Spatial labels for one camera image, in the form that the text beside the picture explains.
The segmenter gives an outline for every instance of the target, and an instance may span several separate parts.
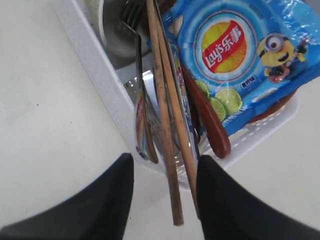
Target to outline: cartoon character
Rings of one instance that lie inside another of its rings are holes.
[[[285,79],[292,80],[308,67],[304,54],[307,52],[307,40],[295,47],[288,37],[280,33],[270,33],[261,40],[258,56],[266,67],[264,75],[278,84]]]

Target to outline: fork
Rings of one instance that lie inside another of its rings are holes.
[[[136,80],[137,100],[134,106],[135,112],[135,147],[140,156],[145,160],[157,164],[159,162],[153,143],[150,125],[148,123],[146,106],[146,86],[143,81],[141,36],[137,32],[142,10],[146,2],[127,0],[120,11],[120,19],[127,29],[134,35],[136,44]]]

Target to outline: lay's chip bag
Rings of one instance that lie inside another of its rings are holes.
[[[177,0],[162,20],[229,135],[320,75],[320,18],[302,0]]]

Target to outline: white plastic basket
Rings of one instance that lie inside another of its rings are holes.
[[[166,168],[163,161],[157,165],[145,161],[135,148],[134,106],[123,85],[134,77],[132,74],[135,74],[135,71],[128,69],[132,66],[115,71],[91,27],[89,11],[86,9],[84,0],[57,0],[54,4],[61,24],[83,67],[130,148],[134,159],[144,167],[165,175]],[[236,163],[289,121],[296,114],[298,108],[299,100],[295,94],[278,112],[261,121],[248,124],[244,129],[232,135],[230,137],[231,154],[224,160],[217,160],[218,164],[227,169]],[[215,157],[207,142],[201,143],[200,152]],[[183,166],[178,169],[178,177],[181,187],[188,189],[189,184]]]

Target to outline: wooden chopstick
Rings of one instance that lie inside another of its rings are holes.
[[[178,174],[176,168],[176,160],[173,148],[173,137],[170,126],[170,116],[168,110],[168,102],[166,96],[166,86],[163,75],[163,67],[161,61],[161,53],[159,48],[159,39],[157,33],[156,9],[154,0],[147,0],[147,14],[149,20],[149,31],[152,43],[152,52],[154,56],[154,74],[156,82],[156,91],[158,104],[160,107],[161,128],[164,142],[164,162],[166,166],[166,174],[168,178],[169,194],[171,200],[171,210],[173,224],[181,226],[184,224],[181,197],[179,191]]]
[[[167,85],[167,89],[170,96],[170,102],[172,106],[172,112],[174,117],[174,123],[177,130],[180,150],[182,153],[182,159],[184,162],[186,175],[189,181],[193,203],[197,216],[199,217],[199,209],[197,203],[197,166],[192,153],[192,149],[189,146],[189,135],[185,125],[182,109],[178,97],[178,92],[173,75],[173,69],[170,64],[169,53],[166,45],[163,26],[161,24],[160,16],[156,10],[156,30],[159,39],[160,53],[164,71],[164,79]]]

